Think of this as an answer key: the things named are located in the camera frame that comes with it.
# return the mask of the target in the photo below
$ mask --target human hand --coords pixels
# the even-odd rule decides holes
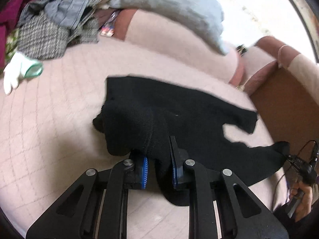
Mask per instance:
[[[292,186],[292,190],[290,192],[289,199],[292,199],[298,193],[298,189],[303,190],[305,193],[302,197],[302,200],[299,206],[295,211],[295,222],[298,222],[305,216],[307,216],[311,212],[311,202],[312,202],[312,188],[309,185],[304,184],[303,182],[296,182]]]

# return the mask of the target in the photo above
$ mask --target white glove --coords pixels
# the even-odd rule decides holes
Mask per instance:
[[[12,89],[19,86],[19,80],[27,77],[35,77],[42,73],[42,63],[35,59],[27,58],[20,52],[16,52],[10,63],[3,70],[3,87],[6,95],[10,94]]]

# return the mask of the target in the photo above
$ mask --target silver screw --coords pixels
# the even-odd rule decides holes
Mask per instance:
[[[125,159],[123,163],[126,166],[131,166],[133,164],[133,161],[131,159]]]
[[[223,169],[223,174],[225,174],[226,176],[231,176],[232,171],[230,169]]]
[[[89,170],[87,170],[86,175],[87,176],[93,176],[95,174],[95,172],[96,171],[94,169],[89,169]]]
[[[188,160],[185,161],[185,163],[186,163],[187,165],[189,165],[189,166],[193,166],[193,165],[195,164],[195,161],[192,160],[192,159],[188,159]]]

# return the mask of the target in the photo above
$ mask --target gray plaid garment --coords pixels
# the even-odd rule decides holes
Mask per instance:
[[[80,23],[71,31],[51,22],[41,11],[20,28],[18,51],[30,58],[54,59],[62,57],[68,45],[98,42],[98,21],[93,13],[98,4],[108,1],[89,0]]]

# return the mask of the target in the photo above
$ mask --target black garment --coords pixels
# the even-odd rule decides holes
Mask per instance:
[[[290,239],[318,239],[319,238],[319,200],[312,205],[311,212],[298,222],[294,216],[290,219],[285,213],[287,204],[276,209],[274,215],[286,228]]]
[[[165,197],[187,205],[187,194],[173,191],[169,136],[191,159],[217,171],[228,168],[250,186],[275,173],[285,158],[272,147],[230,142],[222,126],[234,124],[252,133],[256,121],[256,112],[207,93],[128,76],[107,78],[106,101],[93,124],[104,132],[110,154],[125,155],[134,148],[154,159]]]

